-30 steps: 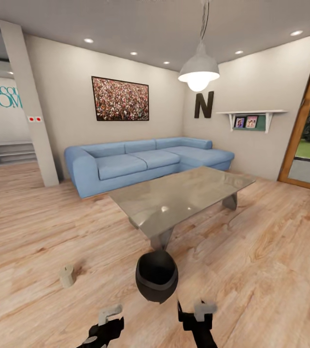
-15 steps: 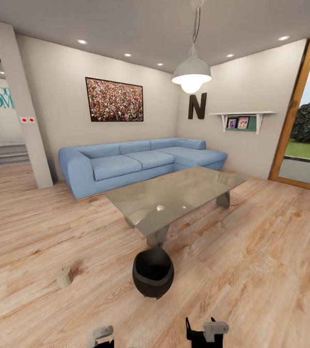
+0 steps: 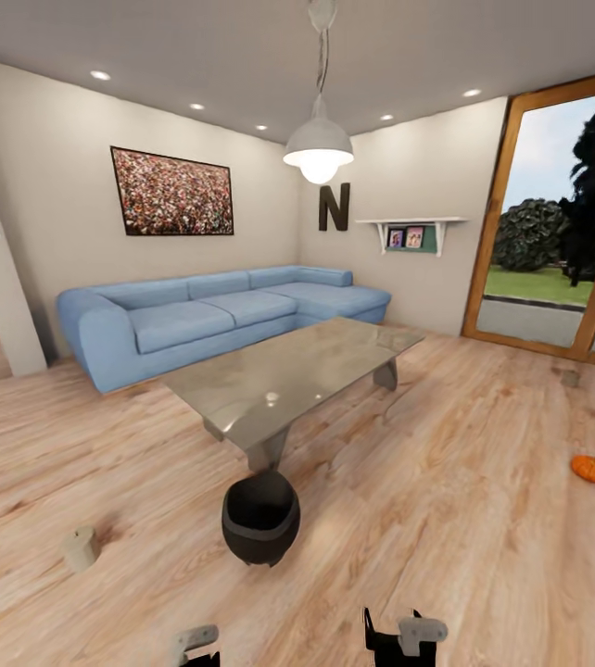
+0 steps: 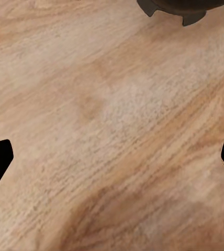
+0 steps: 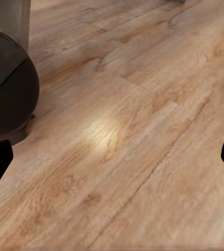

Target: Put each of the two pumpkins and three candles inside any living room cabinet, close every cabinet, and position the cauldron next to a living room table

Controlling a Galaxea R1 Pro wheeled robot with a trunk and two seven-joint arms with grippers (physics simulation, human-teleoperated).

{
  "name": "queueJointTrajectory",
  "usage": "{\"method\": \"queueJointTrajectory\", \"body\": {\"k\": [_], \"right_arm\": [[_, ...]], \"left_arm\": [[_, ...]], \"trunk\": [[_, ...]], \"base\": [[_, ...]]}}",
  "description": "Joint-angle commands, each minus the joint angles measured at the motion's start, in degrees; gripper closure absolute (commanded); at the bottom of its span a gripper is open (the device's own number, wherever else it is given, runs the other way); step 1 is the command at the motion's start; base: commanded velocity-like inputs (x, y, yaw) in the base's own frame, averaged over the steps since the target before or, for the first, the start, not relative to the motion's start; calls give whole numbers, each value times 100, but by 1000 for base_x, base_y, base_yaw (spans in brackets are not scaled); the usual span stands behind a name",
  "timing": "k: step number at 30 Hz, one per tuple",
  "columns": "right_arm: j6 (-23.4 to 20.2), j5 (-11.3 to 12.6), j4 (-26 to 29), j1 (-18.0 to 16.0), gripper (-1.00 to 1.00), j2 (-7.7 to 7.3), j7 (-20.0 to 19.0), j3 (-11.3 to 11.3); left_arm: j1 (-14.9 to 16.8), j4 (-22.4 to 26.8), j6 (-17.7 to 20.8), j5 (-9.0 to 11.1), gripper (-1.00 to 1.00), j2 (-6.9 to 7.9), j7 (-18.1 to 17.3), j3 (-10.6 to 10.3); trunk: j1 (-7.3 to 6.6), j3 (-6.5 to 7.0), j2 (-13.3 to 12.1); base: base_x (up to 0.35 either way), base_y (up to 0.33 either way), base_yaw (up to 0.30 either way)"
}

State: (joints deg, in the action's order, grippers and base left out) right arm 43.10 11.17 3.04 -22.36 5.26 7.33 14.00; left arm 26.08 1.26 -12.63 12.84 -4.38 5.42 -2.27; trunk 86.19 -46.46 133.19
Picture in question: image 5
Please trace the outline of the cauldron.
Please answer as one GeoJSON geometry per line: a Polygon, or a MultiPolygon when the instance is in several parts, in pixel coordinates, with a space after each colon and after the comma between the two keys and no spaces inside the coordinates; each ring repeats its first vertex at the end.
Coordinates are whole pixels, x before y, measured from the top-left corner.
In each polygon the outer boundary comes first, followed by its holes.
{"type": "Polygon", "coordinates": [[[28,135],[40,93],[39,77],[28,53],[0,32],[0,141],[16,145],[28,135]]]}

